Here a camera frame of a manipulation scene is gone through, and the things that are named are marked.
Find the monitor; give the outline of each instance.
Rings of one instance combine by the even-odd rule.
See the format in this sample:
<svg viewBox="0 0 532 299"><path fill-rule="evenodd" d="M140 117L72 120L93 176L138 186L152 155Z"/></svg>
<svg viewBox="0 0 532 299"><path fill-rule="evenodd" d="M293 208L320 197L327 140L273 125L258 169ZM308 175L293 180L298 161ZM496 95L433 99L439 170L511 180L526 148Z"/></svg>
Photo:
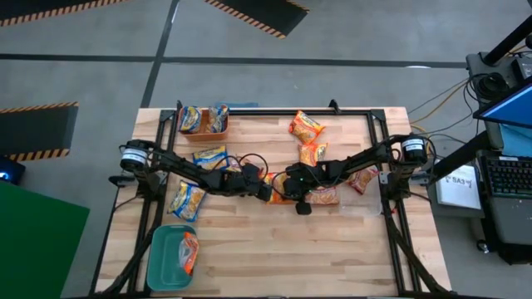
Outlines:
<svg viewBox="0 0 532 299"><path fill-rule="evenodd" d="M473 117L532 129L532 80L510 89L502 100L481 107Z"/></svg>

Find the black metal frame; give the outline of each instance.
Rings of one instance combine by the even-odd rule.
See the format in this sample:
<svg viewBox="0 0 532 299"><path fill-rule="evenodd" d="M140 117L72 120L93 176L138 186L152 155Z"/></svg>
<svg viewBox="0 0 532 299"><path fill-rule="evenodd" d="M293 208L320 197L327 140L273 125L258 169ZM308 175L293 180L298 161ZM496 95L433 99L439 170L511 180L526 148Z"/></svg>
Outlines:
<svg viewBox="0 0 532 299"><path fill-rule="evenodd" d="M165 130L165 123L168 120L172 120L172 127L170 128L170 136L169 136L169 143L168 148L171 149L175 142L175 127L176 127L176 121L177 121L177 115L180 110L180 106L178 106L177 110L162 110L160 113L160 121L159 121L159 127L157 128L157 135L156 135L156 142L160 145L160 142L162 141L162 135ZM256 115L256 116L270 116L270 115L295 115L297 113L297 109L232 109L231 115ZM335 100L331 100L331 103L329 104L329 108L327 109L317 109L317 110L303 110L308 115L359 115L366 117L367 119L367 125L369 129L369 135L370 140L372 142L372 145L376 145L377 140L377 131L375 128L375 122L378 122L378 124L381 126L382 130L382 138L385 139L389 136L388 129L387 129L387 121L386 116L384 113L384 110L341 110L338 107L338 104ZM112 221L112 215L107 227L106 232L106 239L104 240L104 243L101 248L100 253L100 259L98 261L98 264L96 265L96 271L93 277L92 286L91 286L91 292L89 294L89 297L98 297L98 298L141 298L141 297L148 297L150 295L150 289L148 286L144 285L143 291L138 292L136 290L136 283L138 278L138 263L142 259L142 256L145 253L145 250L148 248L148 245L150 244L153 232L156 228L158 228L161 225L162 215L163 215L163 207L164 207L164 194L166 194L167 184L163 183L162 190L160 194L163 194L163 196L155 196L154 198L157 198L157 209L155 212L155 221L153 223L153 226L150 228L148 233L146 232L147 229L147 218L150 213L150 204L153 199L145 199L145 202L143 203L142 207L142 213L140 216L140 223L139 223L139 232L137 234L137 239L135 242L135 254L133 258L128 262L128 264L125 267L125 270L122 272L122 277L129 278L129 285L127 287L127 293L120 293L121 288L123 287L123 284L121 286L115 286L115 288L108 288L107 291L110 293L95 293L96 288L96 282L98 279L98 276L100 274L101 269L101 262L102 258L105 252L106 248L106 241L108 238L109 230L111 227L111 221ZM401 231L397 228L396 224L393 221L392 217L392 210L390 208L389 199L381 197L382 201L382 207L383 207L383 215L384 220L386 222L387 226L387 236L388 236L388 242L390 243L390 253L392 256L392 266L394 271L394 276L396 279L396 285L397 285L397 295L398 296L404 296L406 294L409 294L410 296L416 295L416 294L426 294L421 291L421 284L420 284L420 277L424 281L424 283L427 285L428 289L431 292L439 294L439 296L443 297L453 297L454 295L451 292L448 292L441 286L439 286L434 278L429 274L429 272L424 268L421 261L417 258L416 254L411 248L412 241L411 241L411 235L408 228L408 222L406 219L406 210L404 207L404 204L402 201L397 202L397 214L399 217L399 221L401 224ZM403 277L403 272L401 269L401 259L399 257L399 251L397 249L397 246L401 248L401 250L405 253L407 259L408 259L408 266L409 266L409 272L410 277L412 281L412 288L413 291L407 291L405 288L405 281Z"/></svg>

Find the hazard tape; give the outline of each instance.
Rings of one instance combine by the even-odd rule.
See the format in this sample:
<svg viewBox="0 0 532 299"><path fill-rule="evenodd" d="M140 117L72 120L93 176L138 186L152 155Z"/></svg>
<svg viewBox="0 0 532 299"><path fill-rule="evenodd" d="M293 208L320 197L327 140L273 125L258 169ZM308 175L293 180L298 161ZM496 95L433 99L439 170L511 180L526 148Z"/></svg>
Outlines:
<svg viewBox="0 0 532 299"><path fill-rule="evenodd" d="M56 8L56 9L48 10L45 12L35 12L35 13L28 14L25 16L12 17L9 19L0 20L0 27L15 25L15 24L23 23L23 22L36 21L36 20L39 20L45 17L61 16L63 14L80 12L80 11L94 8L94 7L101 7L101 6L119 3L119 2L125 2L125 1L129 1L129 0L95 0L92 2L84 3L84 4Z"/></svg>
<svg viewBox="0 0 532 299"><path fill-rule="evenodd" d="M79 105L80 105L80 103L78 103L78 102L68 102L68 103L57 103L57 104L49 104L49 105L36 105L36 106L19 107L19 108L7 108L7 109L0 109L0 114L2 114L2 113L31 111L31 110L57 109L57 108L66 108L66 107L73 107L73 106L78 107Z"/></svg>
<svg viewBox="0 0 532 299"><path fill-rule="evenodd" d="M22 161L33 161L39 159L50 159L50 158L60 158L66 157L70 154L69 149L48 149L48 150L39 150L37 152L23 153L23 154L7 154L12 161L22 162Z"/></svg>
<svg viewBox="0 0 532 299"><path fill-rule="evenodd" d="M257 27L258 29L268 33L268 34L271 34L273 35L274 37L277 37L279 39L284 39L286 38L286 36L284 34L282 34L280 31L274 29L274 28L271 28L270 26L264 24L264 23L261 23L255 19L253 19L252 17L244 14L244 13L241 13L239 11L237 11L236 9L233 9L232 7L229 7L221 2L218 2L216 0L204 0L205 2L207 2L208 4L224 11L224 12L227 12L228 14L230 14L231 16L233 17L237 17L238 19L244 21L244 22L247 22L249 25L251 26L254 26L254 27ZM305 10L306 12L310 12L310 9L308 8L305 8L295 2L292 2L292 1L288 1L288 0L285 0L287 1L288 3L290 4L293 4L297 7L300 7L302 8L303 10Z"/></svg>

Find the floor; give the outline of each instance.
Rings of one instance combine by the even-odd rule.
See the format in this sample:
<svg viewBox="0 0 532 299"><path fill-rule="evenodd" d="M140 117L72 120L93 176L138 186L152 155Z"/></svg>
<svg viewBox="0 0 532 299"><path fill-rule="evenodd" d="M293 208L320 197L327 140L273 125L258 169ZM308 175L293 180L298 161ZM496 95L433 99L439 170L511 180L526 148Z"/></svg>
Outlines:
<svg viewBox="0 0 532 299"><path fill-rule="evenodd" d="M325 106L336 99L342 106L411 109L465 79L466 70L405 68L387 61L464 62L468 53L489 51L532 12L525 0L298 2L311 13L280 41L202 1L181 0L164 55L342 59L380 61L372 63L380 66L163 63L153 94L143 96L151 62L0 60L0 108L81 103L71 154L65 159L27 163L23 182L27 189L91 209L64 297L89 291L116 192L107 177L120 171L117 147L131 136L141 104L167 107L179 99L194 105L228 101ZM171 3L130 0L2 27L0 53L155 56ZM411 119L435 105L419 109ZM435 130L467 113L466 104L457 96L419 125ZM475 124L467 120L445 133L468 140L475 134ZM441 136L435 141L442 155L459 146ZM469 220L436 215L436 225L455 291L490 297L530 296L532 268L509 267L496 255L476 251Z"/></svg>

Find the snack bag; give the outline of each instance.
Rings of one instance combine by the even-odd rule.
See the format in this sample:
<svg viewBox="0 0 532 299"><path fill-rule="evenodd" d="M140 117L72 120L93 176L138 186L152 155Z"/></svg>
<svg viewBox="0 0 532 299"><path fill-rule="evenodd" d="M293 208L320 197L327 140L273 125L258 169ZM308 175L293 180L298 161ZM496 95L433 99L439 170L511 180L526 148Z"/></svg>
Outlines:
<svg viewBox="0 0 532 299"><path fill-rule="evenodd" d="M225 130L225 120L229 108L224 105L221 108L209 107L209 124L207 125L208 133L221 133Z"/></svg>
<svg viewBox="0 0 532 299"><path fill-rule="evenodd" d="M198 238L189 232L185 232L183 240L180 243L180 266L189 276L192 276L192 269L198 256L200 244Z"/></svg>
<svg viewBox="0 0 532 299"><path fill-rule="evenodd" d="M224 161L216 166L217 169L224 169L229 166L225 145L213 149L201 150L192 154L192 162L208 170L214 168L214 166L222 159L224 159Z"/></svg>
<svg viewBox="0 0 532 299"><path fill-rule="evenodd" d="M201 110L194 106L183 107L183 114L177 129L185 133L198 133L201 125Z"/></svg>
<svg viewBox="0 0 532 299"><path fill-rule="evenodd" d="M340 195L336 187L318 187L305 195L305 202L310 204L339 204Z"/></svg>
<svg viewBox="0 0 532 299"><path fill-rule="evenodd" d="M299 146L299 162L310 166L316 166L318 161L323 161L325 158L325 150L328 144L310 144Z"/></svg>
<svg viewBox="0 0 532 299"><path fill-rule="evenodd" d="M379 174L376 166L370 166L366 169L360 170L347 180L347 183L353 187L358 193L364 194L366 192L367 183Z"/></svg>
<svg viewBox="0 0 532 299"><path fill-rule="evenodd" d="M308 118L302 111L298 111L296 117L288 127L288 132L296 135L305 145L312 143L325 127Z"/></svg>
<svg viewBox="0 0 532 299"><path fill-rule="evenodd" d="M168 213L187 222L194 222L198 218L198 210L206 192L195 184L180 181L177 193L168 207Z"/></svg>
<svg viewBox="0 0 532 299"><path fill-rule="evenodd" d="M272 184L272 180L277 175L277 173L268 173L266 174L266 178L264 178L264 182L266 184ZM275 182L273 182L273 186L279 191L284 193L284 186L283 183L286 180L288 176L286 174L280 174L277 178L275 178ZM293 203L293 200L290 199L283 199L283 196L281 194L278 194L275 192L275 190L272 190L272 195L269 198L268 204L271 203Z"/></svg>

